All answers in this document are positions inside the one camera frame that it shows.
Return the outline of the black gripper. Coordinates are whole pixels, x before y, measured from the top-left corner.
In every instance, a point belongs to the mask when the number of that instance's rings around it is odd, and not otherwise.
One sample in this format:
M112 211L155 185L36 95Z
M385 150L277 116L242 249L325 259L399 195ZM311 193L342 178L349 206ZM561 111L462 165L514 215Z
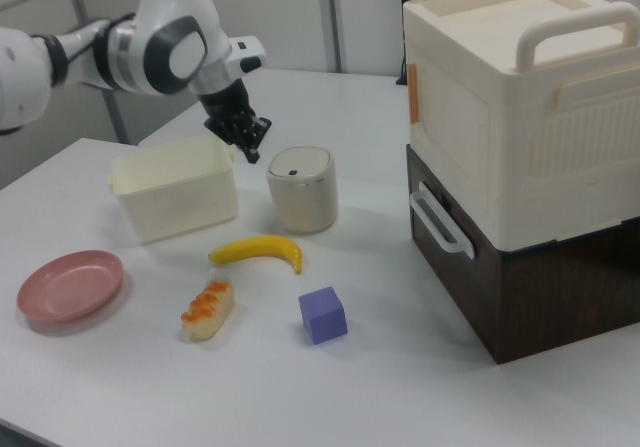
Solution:
M229 87L198 99L208 115L205 127L229 145L238 145L245 159L256 164L260 159L259 145L272 123L258 117L249 103L242 80Z

